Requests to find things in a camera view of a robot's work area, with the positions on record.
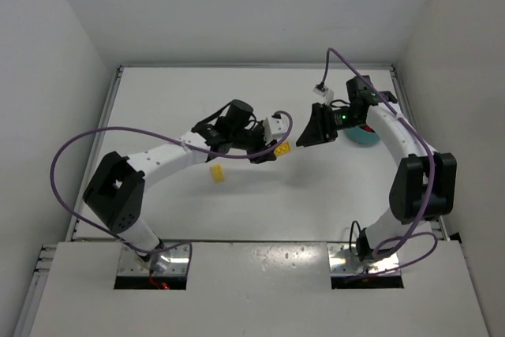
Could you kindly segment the yellow long lego plate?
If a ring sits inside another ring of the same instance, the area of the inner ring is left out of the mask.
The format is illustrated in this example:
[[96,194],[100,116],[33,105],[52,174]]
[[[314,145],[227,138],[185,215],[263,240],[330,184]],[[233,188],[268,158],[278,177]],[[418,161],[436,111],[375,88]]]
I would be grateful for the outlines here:
[[290,141],[286,140],[283,143],[281,143],[275,150],[274,154],[276,157],[280,157],[283,155],[290,154],[296,149],[296,145],[292,144]]

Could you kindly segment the yellow lego slope brick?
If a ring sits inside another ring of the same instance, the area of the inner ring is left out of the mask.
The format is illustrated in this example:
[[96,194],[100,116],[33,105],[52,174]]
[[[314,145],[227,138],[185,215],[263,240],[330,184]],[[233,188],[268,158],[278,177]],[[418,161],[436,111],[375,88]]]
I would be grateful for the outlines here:
[[210,166],[210,171],[214,182],[220,183],[226,180],[223,168],[220,164]]

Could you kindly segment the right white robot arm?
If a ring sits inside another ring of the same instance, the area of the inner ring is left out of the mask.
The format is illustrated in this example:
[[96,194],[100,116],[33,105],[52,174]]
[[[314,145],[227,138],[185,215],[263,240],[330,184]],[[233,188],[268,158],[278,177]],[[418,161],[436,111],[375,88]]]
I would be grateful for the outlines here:
[[336,140],[339,131],[369,127],[383,142],[397,171],[388,195],[388,209],[360,231],[356,255],[361,261],[395,253],[413,236],[419,223],[451,213],[454,207],[457,160],[438,152],[405,119],[396,97],[377,91],[368,75],[346,82],[348,99],[334,107],[335,99],[324,83],[315,93],[324,98],[314,103],[298,147]]

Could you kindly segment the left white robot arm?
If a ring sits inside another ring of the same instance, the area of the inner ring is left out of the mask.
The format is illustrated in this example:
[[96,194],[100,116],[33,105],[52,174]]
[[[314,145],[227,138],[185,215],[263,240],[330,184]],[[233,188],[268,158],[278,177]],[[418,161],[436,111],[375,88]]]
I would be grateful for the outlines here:
[[163,247],[161,239],[140,217],[144,193],[150,187],[232,149],[244,151],[253,164],[274,161],[271,147],[286,131],[280,114],[258,121],[249,104],[234,99],[196,123],[174,143],[137,154],[106,154],[84,191],[83,200],[110,232],[139,248],[137,256],[146,261],[152,250]]

